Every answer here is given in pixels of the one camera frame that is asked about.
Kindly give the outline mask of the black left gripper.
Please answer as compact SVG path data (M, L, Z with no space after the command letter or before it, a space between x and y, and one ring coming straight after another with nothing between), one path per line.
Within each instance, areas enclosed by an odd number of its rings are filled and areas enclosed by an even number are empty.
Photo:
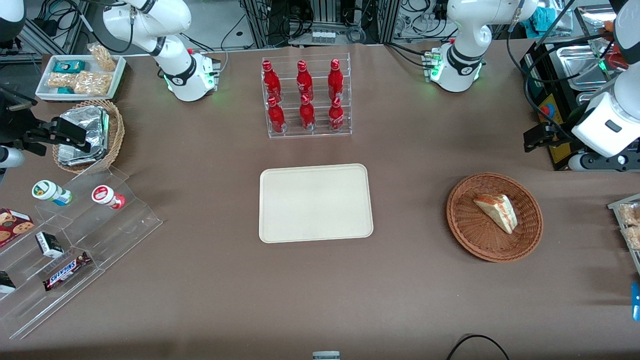
M569 144L572 147L581 147L581 141L574 135L574 123L561 123L555 125L543 122L523 133L523 148L526 153L533 152L541 147L558 147Z

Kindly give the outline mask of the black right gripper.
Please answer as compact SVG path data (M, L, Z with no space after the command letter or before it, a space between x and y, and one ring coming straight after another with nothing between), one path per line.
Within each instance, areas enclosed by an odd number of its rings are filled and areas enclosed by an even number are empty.
M0 95L0 143L2 146L27 152L46 152L44 145L55 148L71 148L89 154L93 144L86 141L86 130L64 118L53 118L48 123L34 116L31 103L19 102L7 88L1 87Z

